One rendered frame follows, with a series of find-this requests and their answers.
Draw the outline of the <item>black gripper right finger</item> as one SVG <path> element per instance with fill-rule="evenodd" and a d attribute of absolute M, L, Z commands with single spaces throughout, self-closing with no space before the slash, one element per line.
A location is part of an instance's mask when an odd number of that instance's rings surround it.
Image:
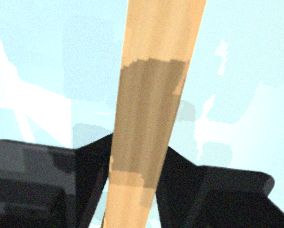
<path fill-rule="evenodd" d="M 268 195 L 274 176 L 262 171 L 196 165 L 168 146 L 156 189 L 161 228 L 192 228 L 211 189 Z"/>

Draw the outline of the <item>light wooden board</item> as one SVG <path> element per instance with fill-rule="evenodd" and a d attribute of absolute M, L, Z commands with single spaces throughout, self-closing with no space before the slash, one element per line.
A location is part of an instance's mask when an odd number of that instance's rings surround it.
<path fill-rule="evenodd" d="M 103 228 L 145 228 L 207 0 L 128 0 Z"/>

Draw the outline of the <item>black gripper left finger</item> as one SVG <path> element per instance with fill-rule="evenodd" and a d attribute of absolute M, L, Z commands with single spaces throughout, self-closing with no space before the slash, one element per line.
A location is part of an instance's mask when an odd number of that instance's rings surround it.
<path fill-rule="evenodd" d="M 68 228 L 90 228 L 108 179 L 112 137 L 78 149 L 0 139 L 0 178 L 62 186 Z"/>

